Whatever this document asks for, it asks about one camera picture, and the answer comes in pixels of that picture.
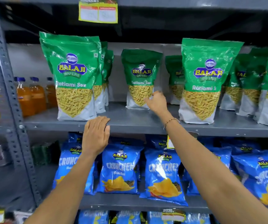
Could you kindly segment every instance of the hand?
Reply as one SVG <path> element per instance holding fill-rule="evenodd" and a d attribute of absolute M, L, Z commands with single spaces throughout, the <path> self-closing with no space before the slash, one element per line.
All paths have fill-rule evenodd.
<path fill-rule="evenodd" d="M 163 93 L 155 91 L 152 95 L 152 99 L 148 97 L 144 98 L 144 101 L 147 103 L 148 107 L 158 116 L 162 113 L 168 112 L 166 98 L 164 97 Z"/>
<path fill-rule="evenodd" d="M 85 156 L 92 154 L 96 157 L 108 145 L 110 126 L 106 126 L 110 119 L 105 116 L 98 116 L 88 120 L 85 124 L 82 138 L 82 153 Z"/>

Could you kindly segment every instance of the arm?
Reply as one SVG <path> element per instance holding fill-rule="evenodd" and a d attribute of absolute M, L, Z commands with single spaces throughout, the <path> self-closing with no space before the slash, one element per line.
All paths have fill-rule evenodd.
<path fill-rule="evenodd" d="M 145 98 L 145 101 L 165 124 L 173 118 L 167 110 L 166 99 L 160 92 L 153 95 L 153 99 Z M 268 223 L 268 208 L 177 120 L 169 121 L 166 131 L 201 196 L 220 223 Z"/>
<path fill-rule="evenodd" d="M 71 171 L 56 186 L 25 224 L 72 224 L 84 194 L 93 162 L 108 144 L 110 127 L 106 117 L 89 120 L 82 139 L 82 153 Z"/>

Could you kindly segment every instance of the shelf label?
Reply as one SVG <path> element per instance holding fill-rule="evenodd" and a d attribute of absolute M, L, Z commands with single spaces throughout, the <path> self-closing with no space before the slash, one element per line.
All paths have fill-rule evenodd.
<path fill-rule="evenodd" d="M 186 220 L 186 212 L 175 208 L 163 209 L 162 220 L 184 222 Z"/>
<path fill-rule="evenodd" d="M 80 21 L 118 23 L 117 0 L 79 0 Z"/>
<path fill-rule="evenodd" d="M 171 142 L 171 139 L 168 135 L 167 135 L 167 148 L 174 148 L 173 143 Z"/>

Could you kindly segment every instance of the bracelet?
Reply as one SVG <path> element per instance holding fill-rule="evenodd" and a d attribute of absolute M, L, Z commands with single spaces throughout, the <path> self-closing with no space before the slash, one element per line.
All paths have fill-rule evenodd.
<path fill-rule="evenodd" d="M 168 121 L 164 124 L 163 129 L 165 130 L 166 125 L 167 125 L 171 120 L 174 120 L 174 119 L 177 120 L 179 123 L 181 123 L 177 118 L 172 118 L 172 119 L 168 120 Z"/>

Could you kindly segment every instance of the price tag label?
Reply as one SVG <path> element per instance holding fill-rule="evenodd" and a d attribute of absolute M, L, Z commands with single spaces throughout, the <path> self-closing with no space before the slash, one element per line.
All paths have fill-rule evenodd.
<path fill-rule="evenodd" d="M 174 148 L 170 137 L 167 135 L 167 148 Z"/>
<path fill-rule="evenodd" d="M 117 0 L 79 0 L 80 21 L 118 23 Z"/>
<path fill-rule="evenodd" d="M 186 220 L 186 212 L 175 208 L 163 209 L 162 220 L 184 222 Z"/>

